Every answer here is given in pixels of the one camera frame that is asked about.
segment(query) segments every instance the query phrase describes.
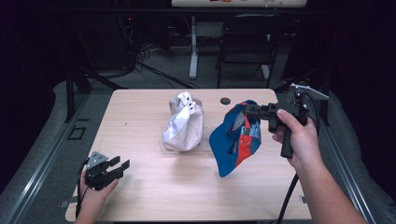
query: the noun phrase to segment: black cable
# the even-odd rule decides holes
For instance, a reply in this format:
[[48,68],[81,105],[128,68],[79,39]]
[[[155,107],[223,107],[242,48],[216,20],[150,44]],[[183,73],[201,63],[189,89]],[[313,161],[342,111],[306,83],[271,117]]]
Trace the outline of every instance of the black cable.
[[180,84],[180,85],[182,85],[182,86],[184,86],[184,87],[186,87],[186,88],[188,88],[188,89],[200,88],[200,87],[198,87],[197,85],[195,85],[195,84],[193,84],[193,83],[186,82],[186,81],[180,80],[180,79],[178,79],[178,78],[175,78],[175,77],[171,77],[171,76],[169,76],[169,75],[166,75],[164,72],[162,72],[162,71],[160,71],[160,70],[157,70],[157,69],[155,69],[155,68],[152,68],[152,67],[150,67],[150,66],[148,66],[148,65],[145,65],[145,64],[143,64],[143,63],[141,63],[141,62],[136,62],[136,63],[138,63],[139,65],[141,65],[143,68],[149,70],[150,72],[153,72],[153,73],[155,73],[155,74],[157,74],[157,75],[159,75],[159,76],[161,76],[161,77],[166,77],[166,78],[168,78],[168,79],[170,79],[170,80],[172,80],[172,81],[175,81],[176,83],[178,83],[178,84]]
[[297,185],[297,181],[298,181],[298,176],[297,176],[297,174],[295,174],[294,178],[291,180],[288,193],[286,194],[286,197],[285,197],[285,201],[283,201],[282,208],[280,209],[279,217],[277,218],[276,224],[282,223],[283,216],[285,215],[285,212],[286,212],[286,207],[288,207],[288,203],[289,203],[291,194],[293,193],[294,188]]
[[[317,135],[319,137],[320,117],[319,117],[319,111],[318,111],[318,107],[317,107],[316,101],[314,100],[314,97],[312,97],[309,93],[304,92],[304,93],[302,93],[302,95],[308,96],[308,98],[310,99],[310,101],[312,102],[312,104],[313,104],[313,106],[315,108],[315,113],[316,113],[316,116],[317,116],[316,117]],[[282,208],[280,209],[279,217],[277,218],[276,224],[281,224],[282,221],[283,221],[283,216],[285,215],[286,208],[288,206],[291,194],[294,191],[294,188],[295,188],[295,186],[297,184],[298,179],[299,179],[299,177],[297,176],[297,174],[295,174],[294,178],[291,180],[291,183],[290,183],[290,186],[289,186],[289,189],[288,189],[288,193],[286,194],[285,200],[283,201]]]
[[81,166],[79,167],[79,169],[78,169],[76,218],[78,217],[79,211],[81,210],[81,202],[82,202],[82,199],[81,199],[81,189],[80,189],[81,173],[82,173],[82,170],[84,169],[84,166],[85,166],[86,164],[88,164],[88,160],[89,160],[89,159],[90,159],[90,158],[87,158],[87,160],[85,160],[85,161],[81,164]]

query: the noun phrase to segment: table leg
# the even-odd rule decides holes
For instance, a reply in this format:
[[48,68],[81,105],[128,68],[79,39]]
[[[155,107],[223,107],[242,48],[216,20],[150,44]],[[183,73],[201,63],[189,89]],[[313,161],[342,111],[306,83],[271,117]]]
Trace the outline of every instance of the table leg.
[[190,64],[190,78],[197,78],[198,54],[197,54],[197,34],[195,17],[191,18],[191,64]]

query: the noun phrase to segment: wooden table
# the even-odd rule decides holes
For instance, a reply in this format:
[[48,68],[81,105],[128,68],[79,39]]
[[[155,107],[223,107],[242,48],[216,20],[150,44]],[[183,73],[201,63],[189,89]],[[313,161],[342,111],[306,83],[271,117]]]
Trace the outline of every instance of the wooden table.
[[[272,90],[190,90],[203,102],[204,137],[188,152],[163,148],[171,98],[185,90],[114,91],[92,145],[110,159],[131,160],[131,167],[108,197],[102,221],[207,221],[276,219],[295,174],[280,157],[281,145],[262,121],[262,145],[224,178],[208,143],[209,136],[235,105],[248,99],[259,105],[277,102]],[[231,99],[222,105],[220,98]],[[302,203],[300,184],[294,190],[285,219],[311,218]],[[66,219],[75,220],[71,203]]]

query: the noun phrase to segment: metal rail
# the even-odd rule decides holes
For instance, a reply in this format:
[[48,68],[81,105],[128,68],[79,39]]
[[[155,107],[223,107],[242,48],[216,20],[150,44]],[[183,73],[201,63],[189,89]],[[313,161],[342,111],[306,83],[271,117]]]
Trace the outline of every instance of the metal rail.
[[82,94],[78,99],[78,102],[76,103],[75,116],[71,118],[70,122],[64,124],[49,152],[38,164],[28,184],[24,188],[23,193],[9,213],[6,223],[22,223],[24,216],[35,199],[35,196],[46,180],[47,175],[50,173],[52,165],[60,154],[62,142],[67,138],[67,134],[72,131],[74,123],[77,121],[78,114],[82,111],[88,99],[89,95],[86,94]]
[[326,138],[329,140],[330,148],[332,149],[332,156],[334,158],[334,163],[342,177],[344,184],[346,186],[346,190],[349,194],[350,199],[352,200],[355,207],[361,212],[364,218],[368,223],[375,224],[375,219],[368,207],[366,201],[364,200],[363,195],[361,194],[361,189],[355,181],[352,173],[349,170],[347,162],[344,158],[344,155],[335,141],[334,135],[332,134],[332,130],[329,126],[321,125],[320,131],[325,134]]

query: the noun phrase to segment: black chair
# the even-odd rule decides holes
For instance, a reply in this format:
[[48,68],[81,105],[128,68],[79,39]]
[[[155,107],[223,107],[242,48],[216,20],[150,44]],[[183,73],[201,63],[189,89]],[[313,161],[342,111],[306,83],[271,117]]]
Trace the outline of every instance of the black chair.
[[224,22],[221,29],[219,56],[216,68],[218,88],[222,80],[221,66],[225,64],[255,64],[269,66],[269,87],[277,49],[287,30],[287,20],[279,15],[238,14]]

